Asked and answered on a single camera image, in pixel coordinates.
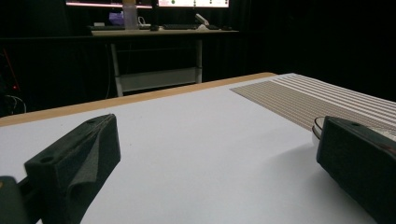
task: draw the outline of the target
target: table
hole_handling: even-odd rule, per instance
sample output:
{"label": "table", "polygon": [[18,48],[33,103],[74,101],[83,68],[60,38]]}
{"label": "table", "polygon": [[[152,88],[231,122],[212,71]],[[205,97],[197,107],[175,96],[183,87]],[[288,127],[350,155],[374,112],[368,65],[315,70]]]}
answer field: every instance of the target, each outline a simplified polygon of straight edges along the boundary
{"label": "table", "polygon": [[143,74],[124,74],[120,73],[117,47],[111,43],[111,56],[114,68],[114,77],[117,87],[117,95],[122,96],[125,91],[137,91],[150,88],[158,88],[172,85],[202,82],[202,55],[204,35],[213,34],[235,34],[236,31],[221,30],[132,30],[132,31],[92,31],[94,36],[174,36],[174,35],[194,35],[196,50],[196,65],[193,68],[175,69],[158,72],[147,72]]}
{"label": "table", "polygon": [[[252,98],[257,92],[268,97]],[[262,73],[1,118],[1,175],[20,181],[23,163],[40,150],[86,119],[113,113],[121,161],[82,223],[375,223],[316,163],[312,133],[302,125],[309,121],[288,113],[299,104],[277,105],[289,98],[280,97],[266,107],[265,99],[282,95],[396,127],[394,102]],[[374,116],[376,106],[389,116]]]}

